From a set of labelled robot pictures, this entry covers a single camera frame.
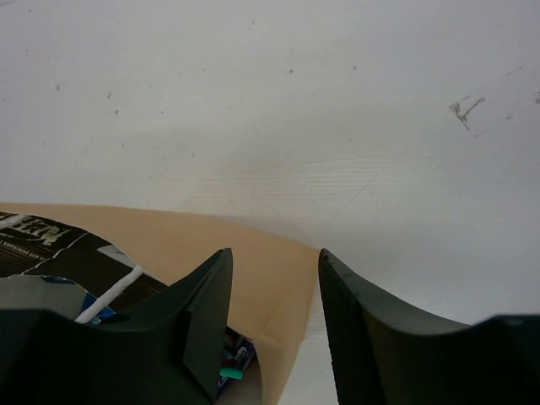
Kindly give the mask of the blue snack packet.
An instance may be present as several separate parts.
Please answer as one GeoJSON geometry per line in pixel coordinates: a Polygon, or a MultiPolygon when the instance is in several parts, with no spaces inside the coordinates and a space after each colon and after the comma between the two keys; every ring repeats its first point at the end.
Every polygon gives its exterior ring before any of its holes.
{"type": "Polygon", "coordinates": [[[224,348],[219,373],[219,396],[232,383],[240,381],[243,378],[247,367],[255,356],[256,350],[254,344],[228,327],[224,335],[224,348]]]}

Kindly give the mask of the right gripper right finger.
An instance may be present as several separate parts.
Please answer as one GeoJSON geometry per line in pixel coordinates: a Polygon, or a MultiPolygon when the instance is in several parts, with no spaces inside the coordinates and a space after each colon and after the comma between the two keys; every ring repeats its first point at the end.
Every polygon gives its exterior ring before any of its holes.
{"type": "Polygon", "coordinates": [[[537,404],[539,317],[466,325],[362,278],[330,251],[318,260],[341,404],[537,404]]]}

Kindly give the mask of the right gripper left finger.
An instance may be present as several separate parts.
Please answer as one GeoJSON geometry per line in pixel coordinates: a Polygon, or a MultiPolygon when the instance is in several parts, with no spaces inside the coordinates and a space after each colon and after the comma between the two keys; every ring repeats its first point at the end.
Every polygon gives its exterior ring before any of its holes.
{"type": "Polygon", "coordinates": [[[213,404],[231,249],[97,325],[49,310],[1,314],[4,404],[213,404]]]}

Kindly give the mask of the brown paper bag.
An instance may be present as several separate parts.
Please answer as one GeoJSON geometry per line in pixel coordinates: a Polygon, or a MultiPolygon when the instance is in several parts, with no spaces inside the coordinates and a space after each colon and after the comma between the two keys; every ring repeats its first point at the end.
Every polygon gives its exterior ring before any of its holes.
{"type": "Polygon", "coordinates": [[[304,340],[317,280],[314,248],[245,225],[193,213],[4,202],[4,212],[70,224],[102,237],[165,284],[222,248],[233,253],[228,325],[256,348],[262,401],[277,404],[304,340]]]}

